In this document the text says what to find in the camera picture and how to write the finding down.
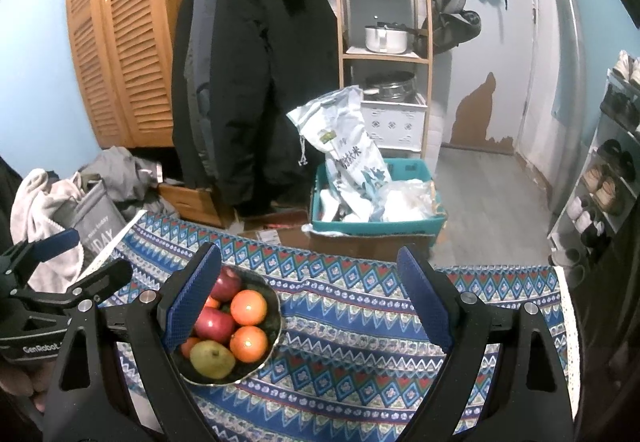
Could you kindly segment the left human hand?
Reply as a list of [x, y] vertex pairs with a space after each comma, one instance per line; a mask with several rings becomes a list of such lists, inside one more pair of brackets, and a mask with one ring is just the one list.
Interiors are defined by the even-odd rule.
[[54, 361], [28, 366], [15, 365], [1, 358], [1, 389], [10, 396], [30, 399], [36, 410], [44, 413], [54, 368]]

